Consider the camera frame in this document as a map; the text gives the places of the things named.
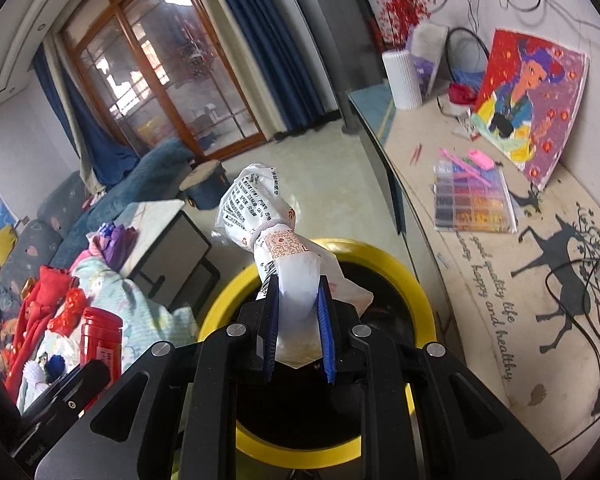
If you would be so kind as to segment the purple clothes pile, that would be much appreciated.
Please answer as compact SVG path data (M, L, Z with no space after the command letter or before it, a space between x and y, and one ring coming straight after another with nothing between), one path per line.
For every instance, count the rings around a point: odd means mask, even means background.
M88 237L88 251L102 258L114 271L120 271L137 238L137 230L114 222L103 223Z

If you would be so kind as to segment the blue grey sofa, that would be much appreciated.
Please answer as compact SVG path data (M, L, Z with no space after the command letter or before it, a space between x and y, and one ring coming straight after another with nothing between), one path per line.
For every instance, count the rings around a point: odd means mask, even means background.
M97 203L77 172L47 195L38 214L18 236L14 248L0 264L0 366L14 339L21 289L29 278L38 278L41 266L67 269L86 247L86 234L117 219L134 203L170 200L194 159L178 139L161 142Z

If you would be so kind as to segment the tv cabinet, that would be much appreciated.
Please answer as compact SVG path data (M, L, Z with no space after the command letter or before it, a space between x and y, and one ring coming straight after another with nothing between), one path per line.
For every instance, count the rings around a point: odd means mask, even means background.
M434 170L469 142L436 101L397 110L384 84L349 100L446 342L565 478L600 479L600 207L565 168L537 190L500 160L516 231L438 230Z

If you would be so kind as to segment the small round stool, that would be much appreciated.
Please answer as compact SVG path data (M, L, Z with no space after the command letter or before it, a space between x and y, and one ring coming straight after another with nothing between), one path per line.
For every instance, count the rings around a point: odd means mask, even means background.
M199 210L211 210L230 187L226 171L219 160L208 160L198 165L180 184L180 191L188 202Z

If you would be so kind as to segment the white coffee table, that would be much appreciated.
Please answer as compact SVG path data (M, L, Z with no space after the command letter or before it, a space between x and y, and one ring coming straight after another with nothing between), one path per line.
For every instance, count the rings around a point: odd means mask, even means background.
M136 232L134 245L119 271L146 298L174 311L198 313L220 280L209 260L208 237L186 214L182 200L129 204L114 220Z

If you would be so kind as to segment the red cylindrical can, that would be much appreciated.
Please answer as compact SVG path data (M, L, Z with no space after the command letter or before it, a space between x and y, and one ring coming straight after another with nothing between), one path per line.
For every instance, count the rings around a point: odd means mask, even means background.
M80 364L99 360L107 365L108 389L121 376L122 326L120 316L96 307L86 307L82 315Z

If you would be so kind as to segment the red plastic bag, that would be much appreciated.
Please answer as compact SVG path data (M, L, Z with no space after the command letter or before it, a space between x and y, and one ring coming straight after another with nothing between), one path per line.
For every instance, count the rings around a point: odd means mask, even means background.
M69 337L78 327L88 300L79 287L71 287L65 296L61 311L47 323L47 329L63 337Z

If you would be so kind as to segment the white printed plastic bag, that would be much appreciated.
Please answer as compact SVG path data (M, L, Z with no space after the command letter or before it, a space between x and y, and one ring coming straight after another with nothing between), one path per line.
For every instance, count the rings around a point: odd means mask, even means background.
M222 196L215 229L253 254L264 297L272 275L282 304L279 307L275 359L292 368L323 356L318 329L318 285L326 278L338 301L358 314L372 303L367 289L344 277L336 256L294 232L296 212L279 194L273 167L245 167Z

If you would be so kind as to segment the blue curtain left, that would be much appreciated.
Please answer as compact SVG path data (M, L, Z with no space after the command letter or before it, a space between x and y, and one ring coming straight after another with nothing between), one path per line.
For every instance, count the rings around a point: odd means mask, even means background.
M46 100L79 159L79 174L96 194L120 183L140 160L100 123L61 61L56 41L46 36L32 66Z

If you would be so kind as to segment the red blanket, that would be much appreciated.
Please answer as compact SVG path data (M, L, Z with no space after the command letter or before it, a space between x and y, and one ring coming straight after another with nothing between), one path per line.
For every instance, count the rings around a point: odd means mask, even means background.
M48 322L64 302L74 281L65 269L41 266L38 281L23 301L12 341L5 388L10 400L16 402L23 375L23 367L43 337Z

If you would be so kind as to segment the bead organiser box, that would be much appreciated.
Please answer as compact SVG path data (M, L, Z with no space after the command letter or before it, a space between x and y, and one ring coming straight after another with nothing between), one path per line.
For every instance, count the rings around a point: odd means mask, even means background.
M517 220L502 170L471 172L451 159L439 159L434 166L434 227L515 233Z

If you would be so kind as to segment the wooden glass sliding door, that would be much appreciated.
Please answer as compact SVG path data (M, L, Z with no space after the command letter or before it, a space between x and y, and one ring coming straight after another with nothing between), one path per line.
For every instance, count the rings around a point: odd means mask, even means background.
M201 0L81 0L61 37L98 117L137 154L179 138L224 160L264 143Z

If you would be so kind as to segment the colourful diamond painting canvas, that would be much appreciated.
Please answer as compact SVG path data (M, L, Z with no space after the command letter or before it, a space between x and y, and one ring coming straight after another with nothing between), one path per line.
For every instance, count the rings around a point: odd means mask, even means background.
M585 53L498 28L471 122L542 190L565 151L586 78Z

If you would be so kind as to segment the Hello Kitty teal quilt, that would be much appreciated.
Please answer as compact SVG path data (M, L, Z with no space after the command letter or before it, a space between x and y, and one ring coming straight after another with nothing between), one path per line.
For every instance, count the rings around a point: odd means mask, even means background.
M175 347L194 342L199 333L190 307L169 312L162 304L147 298L140 288L111 270L102 260L90 257L82 260L71 272L78 278L90 306L113 313L122 319L122 372L125 372L152 344L159 340ZM80 325L71 336L64 337L46 330L29 361L39 361L58 354L65 360L67 372L79 364ZM27 386L23 378L17 408L23 413L38 393Z

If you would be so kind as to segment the red berry branch decoration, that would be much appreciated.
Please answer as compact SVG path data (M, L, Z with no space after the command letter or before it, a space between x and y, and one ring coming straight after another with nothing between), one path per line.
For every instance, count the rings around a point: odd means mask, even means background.
M403 50L412 32L431 16L430 6L437 0L377 0L378 26L384 47Z

